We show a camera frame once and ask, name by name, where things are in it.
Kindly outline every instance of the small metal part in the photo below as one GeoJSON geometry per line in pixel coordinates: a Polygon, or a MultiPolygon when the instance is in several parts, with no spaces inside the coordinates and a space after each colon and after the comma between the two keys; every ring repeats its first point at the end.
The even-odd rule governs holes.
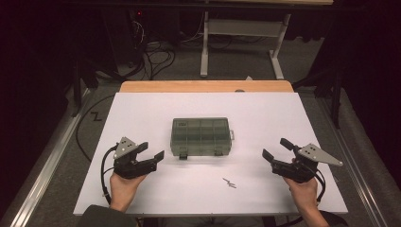
{"type": "Polygon", "coordinates": [[[223,178],[223,180],[224,180],[225,182],[227,182],[228,186],[231,186],[231,187],[233,187],[233,188],[236,188],[235,183],[230,183],[230,181],[227,180],[227,179],[225,179],[225,178],[223,178]]]}
{"type": "Polygon", "coordinates": [[[331,156],[321,148],[318,148],[316,145],[308,144],[305,147],[301,148],[298,153],[305,158],[315,161],[326,163],[333,166],[342,166],[343,163],[336,159],[335,157],[331,156]]]}

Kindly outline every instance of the metal rail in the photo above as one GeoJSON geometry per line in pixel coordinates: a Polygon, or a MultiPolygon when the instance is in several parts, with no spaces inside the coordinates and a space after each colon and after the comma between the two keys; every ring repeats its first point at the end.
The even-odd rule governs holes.
{"type": "Polygon", "coordinates": [[[357,192],[362,200],[363,205],[365,206],[365,210],[371,219],[371,222],[376,227],[387,227],[386,220],[384,219],[383,215],[381,214],[380,209],[378,208],[374,195],[371,191],[371,188],[366,183],[365,179],[360,172],[357,162],[355,161],[350,149],[347,147],[345,140],[342,136],[340,130],[336,128],[330,118],[330,107],[328,106],[327,102],[324,99],[318,98],[317,99],[319,106],[325,112],[324,116],[328,122],[330,122],[330,128],[333,134],[336,137],[336,140],[340,146],[340,152],[343,157],[343,162],[347,166],[352,181],[357,189],[357,192]]]}
{"type": "Polygon", "coordinates": [[[46,188],[48,187],[53,177],[53,173],[56,171],[56,168],[65,151],[65,148],[67,147],[67,144],[75,131],[77,123],[82,118],[82,113],[86,109],[85,107],[89,103],[92,96],[93,92],[90,92],[89,89],[86,89],[85,93],[83,94],[84,101],[82,108],[80,109],[77,116],[72,117],[68,121],[68,123],[66,123],[65,129],[63,130],[60,139],[58,140],[58,143],[50,153],[50,156],[44,164],[44,167],[42,168],[41,173],[36,179],[35,184],[33,184],[23,205],[15,216],[14,221],[11,223],[11,227],[26,226],[29,222],[29,219],[35,211],[36,206],[44,195],[44,192],[46,191],[46,188]]]}

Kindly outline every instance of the clear plastic box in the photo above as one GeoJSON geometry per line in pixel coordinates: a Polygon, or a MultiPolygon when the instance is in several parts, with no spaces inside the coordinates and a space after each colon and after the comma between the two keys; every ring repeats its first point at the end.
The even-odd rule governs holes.
{"type": "Polygon", "coordinates": [[[174,118],[171,131],[171,150],[174,156],[222,156],[231,150],[228,119],[174,118]]]}

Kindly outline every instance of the wire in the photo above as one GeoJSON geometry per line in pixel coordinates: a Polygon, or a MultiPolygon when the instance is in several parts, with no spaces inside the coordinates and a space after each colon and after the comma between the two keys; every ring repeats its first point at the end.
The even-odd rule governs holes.
{"type": "Polygon", "coordinates": [[[255,44],[255,43],[262,42],[262,41],[264,41],[266,39],[268,39],[268,37],[262,37],[262,36],[258,37],[254,41],[245,41],[245,40],[241,40],[241,39],[238,39],[238,38],[233,38],[234,41],[239,42],[239,43],[245,43],[245,44],[255,44]]]}
{"type": "MultiPolygon", "coordinates": [[[[128,74],[126,74],[124,76],[119,75],[118,72],[113,72],[113,74],[114,74],[115,77],[116,77],[116,75],[118,75],[123,80],[128,80],[128,77],[132,77],[133,75],[139,73],[144,68],[144,66],[145,66],[145,62],[144,62],[144,59],[142,58],[142,59],[139,60],[139,63],[136,64],[136,67],[132,71],[130,71],[128,74]]],[[[115,78],[103,77],[103,76],[101,76],[99,74],[96,74],[96,77],[99,78],[99,79],[107,80],[107,81],[115,80],[115,78]]]]}
{"type": "Polygon", "coordinates": [[[203,19],[204,19],[204,13],[201,15],[201,18],[200,18],[200,25],[198,26],[198,30],[197,30],[197,32],[195,33],[195,35],[192,36],[191,38],[189,38],[188,40],[181,41],[182,44],[183,44],[183,43],[187,43],[187,42],[191,42],[191,41],[193,41],[193,40],[197,40],[197,39],[200,38],[200,37],[203,37],[203,35],[198,36],[199,33],[200,33],[200,31],[201,31],[201,25],[203,24],[203,19]]]}
{"type": "Polygon", "coordinates": [[[110,167],[108,168],[106,171],[103,172],[103,174],[106,174],[107,172],[109,172],[110,170],[114,169],[114,167],[110,167]]]}
{"type": "Polygon", "coordinates": [[[147,67],[144,67],[144,74],[142,75],[142,77],[139,80],[144,80],[144,77],[147,76],[147,78],[150,80],[148,71],[147,71],[147,67]]]}
{"type": "Polygon", "coordinates": [[[138,22],[136,22],[136,21],[132,21],[132,26],[135,26],[136,25],[136,34],[135,34],[135,36],[139,33],[139,28],[141,28],[141,41],[139,42],[139,44],[138,45],[140,45],[143,41],[144,41],[144,37],[145,37],[145,30],[144,30],[144,28],[142,27],[142,25],[140,24],[140,23],[138,23],[138,22]]]}
{"type": "Polygon", "coordinates": [[[101,180],[101,187],[103,189],[103,196],[106,198],[106,201],[110,204],[112,202],[112,197],[109,194],[109,191],[107,190],[106,184],[104,183],[104,174],[109,171],[110,169],[108,169],[107,171],[104,171],[104,164],[106,162],[107,156],[110,154],[110,152],[114,151],[117,149],[118,143],[110,148],[109,150],[106,151],[106,153],[103,156],[103,159],[101,161],[101,167],[100,167],[100,180],[101,180]]]}
{"type": "Polygon", "coordinates": [[[225,49],[228,46],[230,46],[230,44],[233,42],[233,37],[232,36],[213,35],[212,37],[214,37],[215,39],[227,37],[227,39],[228,39],[228,43],[226,45],[222,46],[222,47],[213,47],[212,45],[209,44],[210,48],[212,48],[212,49],[225,49]]]}
{"type": "Polygon", "coordinates": [[[322,178],[315,171],[313,171],[313,169],[311,169],[309,166],[306,166],[304,164],[301,164],[301,165],[302,165],[302,167],[304,167],[307,170],[309,170],[310,172],[312,172],[313,175],[315,176],[315,178],[318,179],[319,183],[322,185],[322,191],[321,191],[321,193],[319,194],[319,196],[317,198],[317,202],[318,202],[318,205],[319,205],[319,203],[321,203],[322,197],[323,197],[324,192],[325,192],[325,179],[324,179],[324,176],[322,175],[322,173],[321,173],[321,171],[319,169],[317,169],[317,171],[322,175],[322,178]]]}
{"type": "Polygon", "coordinates": [[[84,119],[85,116],[88,114],[88,112],[90,112],[97,104],[99,104],[100,102],[102,102],[102,101],[104,101],[104,100],[106,100],[106,99],[108,99],[108,98],[110,98],[110,97],[114,97],[114,95],[103,97],[102,99],[100,99],[99,101],[97,101],[94,105],[92,105],[92,106],[88,109],[88,111],[86,111],[86,112],[83,114],[82,118],[79,120],[79,122],[78,122],[78,124],[77,124],[77,130],[76,130],[76,141],[77,141],[77,145],[78,145],[78,147],[79,147],[79,150],[80,150],[81,153],[83,154],[83,156],[85,156],[85,158],[86,158],[89,162],[92,162],[92,159],[89,158],[88,154],[85,152],[85,150],[83,149],[83,147],[82,147],[82,145],[81,145],[81,143],[80,143],[80,141],[79,141],[78,132],[79,132],[80,124],[82,123],[83,119],[84,119]]]}
{"type": "Polygon", "coordinates": [[[166,69],[168,66],[170,66],[175,61],[174,50],[164,49],[164,48],[162,48],[161,44],[159,44],[159,46],[156,48],[153,48],[151,50],[146,50],[145,55],[147,56],[148,63],[150,65],[149,80],[153,80],[155,76],[157,76],[161,71],[166,69]],[[160,54],[160,53],[166,54],[166,58],[163,59],[162,61],[154,62],[152,60],[152,57],[155,56],[156,54],[160,54]]]}

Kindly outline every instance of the metal frame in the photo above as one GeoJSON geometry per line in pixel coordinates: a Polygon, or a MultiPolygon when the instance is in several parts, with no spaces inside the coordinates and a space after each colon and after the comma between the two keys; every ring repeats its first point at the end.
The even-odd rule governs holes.
{"type": "Polygon", "coordinates": [[[209,12],[206,11],[203,23],[203,49],[200,60],[200,77],[207,78],[209,64],[209,34],[223,34],[277,38],[275,48],[269,51],[269,56],[273,66],[274,75],[277,79],[284,79],[277,56],[283,43],[284,36],[286,35],[290,16],[290,14],[286,14],[283,22],[210,20],[209,12]]]}
{"type": "Polygon", "coordinates": [[[11,227],[16,226],[26,226],[30,217],[32,216],[36,206],[40,202],[42,196],[46,188],[48,187],[53,173],[55,172],[57,165],[64,153],[65,148],[67,147],[68,142],[70,141],[71,136],[73,135],[77,123],[82,118],[82,113],[89,100],[93,96],[93,92],[90,92],[89,89],[83,94],[84,105],[83,108],[79,110],[75,117],[71,117],[71,119],[67,122],[65,129],[63,130],[62,135],[60,135],[60,139],[58,143],[53,148],[50,156],[48,157],[44,167],[42,168],[41,173],[39,174],[38,178],[33,184],[32,188],[30,189],[23,205],[21,206],[20,210],[18,211],[17,215],[14,218],[14,221],[11,223],[11,227]]]}
{"type": "Polygon", "coordinates": [[[330,108],[328,106],[328,103],[323,99],[323,98],[318,98],[318,103],[323,112],[325,113],[324,116],[330,124],[330,128],[333,132],[333,134],[336,137],[336,140],[340,146],[340,151],[342,155],[342,160],[345,163],[345,166],[348,168],[351,179],[354,181],[354,185],[357,189],[357,192],[360,196],[360,199],[365,206],[365,210],[369,215],[369,218],[371,219],[371,222],[374,226],[376,227],[381,227],[381,226],[388,226],[386,220],[384,219],[383,215],[381,214],[380,209],[378,208],[375,197],[369,187],[369,185],[366,183],[365,179],[362,176],[362,173],[360,172],[357,162],[355,161],[351,150],[347,147],[344,137],[342,136],[342,133],[337,127],[334,125],[334,123],[331,121],[330,118],[330,108]]]}

